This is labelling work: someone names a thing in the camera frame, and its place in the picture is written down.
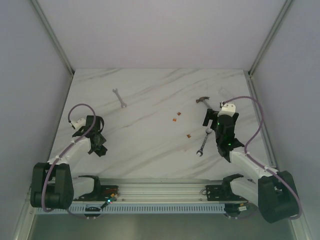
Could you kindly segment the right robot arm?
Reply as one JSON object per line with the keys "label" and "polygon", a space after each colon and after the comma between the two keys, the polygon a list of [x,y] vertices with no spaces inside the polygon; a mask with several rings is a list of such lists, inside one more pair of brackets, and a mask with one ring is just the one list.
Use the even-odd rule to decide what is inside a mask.
{"label": "right robot arm", "polygon": [[258,208],[268,223],[299,218],[302,207],[293,176],[286,170],[263,165],[249,154],[247,146],[235,137],[239,114],[234,108],[209,108],[202,124],[214,132],[220,156],[243,171],[223,178],[218,188],[221,195],[228,200],[245,199]]}

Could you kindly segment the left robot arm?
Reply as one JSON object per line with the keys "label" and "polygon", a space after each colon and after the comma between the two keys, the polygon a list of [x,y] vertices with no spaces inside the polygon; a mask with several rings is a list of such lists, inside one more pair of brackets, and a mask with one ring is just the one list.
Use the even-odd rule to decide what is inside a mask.
{"label": "left robot arm", "polygon": [[106,139],[102,135],[105,122],[100,116],[88,115],[71,125],[75,133],[70,146],[33,167],[30,204],[34,208],[67,210],[76,199],[97,201],[102,196],[99,177],[81,170],[80,165],[92,154],[105,156]]}

